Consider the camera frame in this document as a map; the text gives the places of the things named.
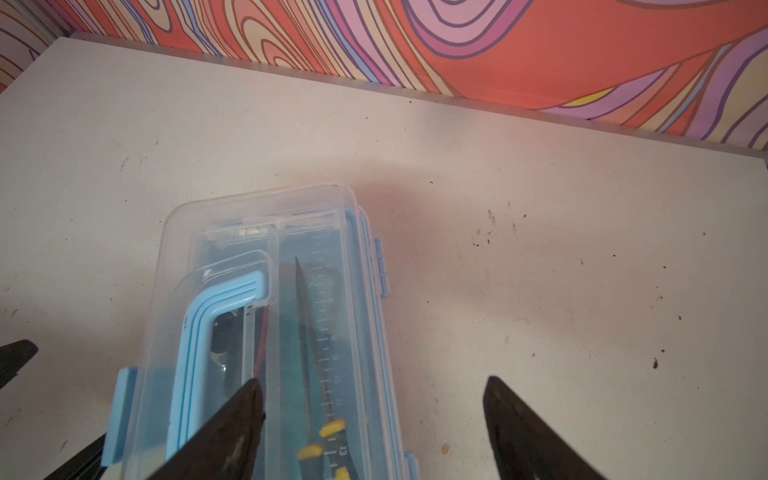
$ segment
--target red wire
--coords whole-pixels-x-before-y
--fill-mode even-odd
[[[259,350],[256,357],[256,365],[253,367],[253,376],[258,378],[261,373],[261,366],[264,363],[266,353],[266,328],[270,322],[270,308],[264,307],[264,314],[261,317],[261,338],[259,339]]]

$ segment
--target blue hinge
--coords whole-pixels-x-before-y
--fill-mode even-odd
[[[421,472],[419,471],[419,460],[416,459],[416,455],[410,450],[404,452],[406,457],[406,465],[408,466],[408,478],[409,480],[420,480]]]
[[[109,415],[107,436],[104,438],[104,451],[101,453],[101,466],[108,467],[123,460],[125,436],[128,431],[128,419],[136,389],[137,367],[120,369],[118,383],[114,386],[112,413]]]
[[[389,298],[389,284],[386,280],[384,253],[382,253],[382,239],[374,238],[373,244],[376,246],[376,263],[379,265],[379,280],[382,285],[382,298]]]

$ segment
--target psychedelic pattern wall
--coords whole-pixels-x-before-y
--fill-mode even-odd
[[[75,30],[768,149],[766,0],[48,0]]]
[[[49,43],[6,0],[0,0],[0,93]]]

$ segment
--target white tabletop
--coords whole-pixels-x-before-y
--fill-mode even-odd
[[[106,429],[174,207],[316,180],[383,240],[424,479],[496,478],[489,374],[608,478],[768,472],[762,159],[62,38],[0,95],[0,477]]]

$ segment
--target transparent lid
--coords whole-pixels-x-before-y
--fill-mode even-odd
[[[123,478],[148,477],[254,376],[266,413],[255,479],[402,478],[378,278],[346,185],[177,208]]]

